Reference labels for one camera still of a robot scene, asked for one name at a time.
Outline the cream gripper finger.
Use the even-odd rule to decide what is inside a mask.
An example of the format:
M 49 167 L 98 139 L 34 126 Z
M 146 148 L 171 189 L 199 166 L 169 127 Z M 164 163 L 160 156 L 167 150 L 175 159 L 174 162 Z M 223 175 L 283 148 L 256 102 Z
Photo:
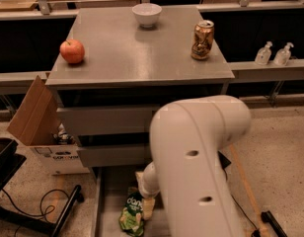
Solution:
M 142 186 L 144 184 L 143 175 L 144 174 L 141 171 L 135 172 L 135 177 L 136 177 L 138 186 Z
M 155 206 L 155 199 L 153 197 L 145 198 L 142 201 L 143 219 L 144 220 L 149 220 L 152 217 L 154 206 Z

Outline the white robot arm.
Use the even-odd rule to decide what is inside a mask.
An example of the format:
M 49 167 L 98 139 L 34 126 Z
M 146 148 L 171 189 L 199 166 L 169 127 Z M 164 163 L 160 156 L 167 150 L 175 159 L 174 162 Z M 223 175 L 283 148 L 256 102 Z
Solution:
M 245 237 L 218 151 L 250 125 L 249 108 L 225 95 L 176 101 L 154 115 L 139 190 L 161 196 L 171 237 Z

